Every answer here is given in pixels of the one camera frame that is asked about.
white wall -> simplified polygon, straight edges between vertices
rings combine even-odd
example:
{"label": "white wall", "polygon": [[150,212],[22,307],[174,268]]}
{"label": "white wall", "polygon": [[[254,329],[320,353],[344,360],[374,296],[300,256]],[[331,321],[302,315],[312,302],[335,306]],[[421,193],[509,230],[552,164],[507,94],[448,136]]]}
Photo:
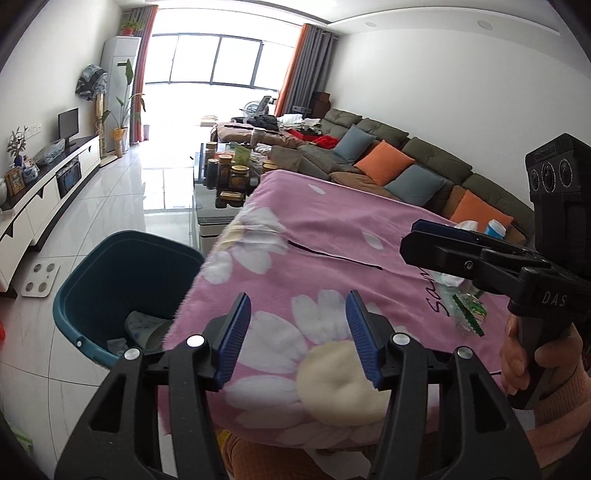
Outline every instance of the white wall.
{"label": "white wall", "polygon": [[80,135],[91,135],[94,102],[75,94],[82,70],[98,64],[103,43],[117,34],[121,8],[112,0],[50,0],[0,72],[0,174],[9,166],[10,133],[41,123],[28,141],[33,156],[57,139],[57,115],[80,109]]}
{"label": "white wall", "polygon": [[564,132],[591,144],[591,80],[485,35],[344,35],[326,91],[334,107],[437,145],[527,203],[526,153]]}

drawer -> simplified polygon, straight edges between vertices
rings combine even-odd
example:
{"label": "drawer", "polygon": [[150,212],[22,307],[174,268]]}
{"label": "drawer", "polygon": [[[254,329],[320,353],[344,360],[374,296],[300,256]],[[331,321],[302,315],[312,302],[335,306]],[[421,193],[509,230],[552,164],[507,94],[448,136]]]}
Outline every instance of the drawer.
{"label": "drawer", "polygon": [[95,138],[88,147],[86,147],[79,155],[80,172],[84,177],[86,173],[100,162],[99,139]]}
{"label": "drawer", "polygon": [[10,282],[32,238],[29,218],[21,212],[0,239],[0,271],[7,282]]}
{"label": "drawer", "polygon": [[25,212],[31,222],[33,235],[41,228],[58,203],[60,203],[60,191],[57,188],[57,180],[53,177],[35,194],[33,199],[25,207]]}

human hand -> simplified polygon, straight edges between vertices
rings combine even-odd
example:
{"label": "human hand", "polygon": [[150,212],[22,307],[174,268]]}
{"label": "human hand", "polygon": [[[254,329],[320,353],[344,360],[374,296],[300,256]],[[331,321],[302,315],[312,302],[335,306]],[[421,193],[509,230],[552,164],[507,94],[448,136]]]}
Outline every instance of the human hand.
{"label": "human hand", "polygon": [[[505,328],[507,337],[500,352],[501,383],[509,395],[515,395],[518,390],[526,390],[530,384],[530,374],[527,371],[530,359],[519,344],[518,331],[519,319],[511,314]],[[542,397],[551,395],[572,377],[582,353],[583,340],[574,325],[569,327],[564,337],[546,343],[535,351],[534,358],[539,366],[556,369],[542,392]]]}

jar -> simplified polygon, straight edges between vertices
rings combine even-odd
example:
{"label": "jar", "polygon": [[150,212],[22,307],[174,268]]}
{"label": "jar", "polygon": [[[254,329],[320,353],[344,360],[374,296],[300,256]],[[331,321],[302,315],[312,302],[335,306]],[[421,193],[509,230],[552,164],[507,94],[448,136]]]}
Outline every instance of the jar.
{"label": "jar", "polygon": [[270,171],[274,171],[277,170],[277,165],[275,165],[274,163],[263,163],[262,165],[262,172],[263,173],[267,173]]}
{"label": "jar", "polygon": [[219,171],[217,174],[217,188],[227,189],[230,185],[230,168],[232,166],[232,156],[222,154],[217,159]]}
{"label": "jar", "polygon": [[248,185],[249,168],[245,165],[234,165],[230,174],[230,188],[237,192],[245,192]]}
{"label": "jar", "polygon": [[264,138],[265,138],[265,129],[255,127],[252,130],[252,134],[251,134],[252,149],[254,150],[256,148],[256,146],[264,140]]}
{"label": "jar", "polygon": [[203,182],[206,187],[214,189],[217,186],[217,172],[219,169],[219,160],[211,158],[207,161],[206,177]]}

laundry basket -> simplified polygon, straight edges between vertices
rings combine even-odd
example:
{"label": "laundry basket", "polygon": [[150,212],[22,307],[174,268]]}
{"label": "laundry basket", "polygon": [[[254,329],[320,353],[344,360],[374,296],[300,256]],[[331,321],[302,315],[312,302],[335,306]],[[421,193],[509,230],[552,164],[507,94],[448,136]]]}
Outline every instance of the laundry basket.
{"label": "laundry basket", "polygon": [[201,253],[172,240],[137,231],[115,233],[59,289],[54,321],[80,352],[111,368],[118,357],[107,350],[107,341],[126,337],[127,316],[136,310],[173,319],[202,264]]}

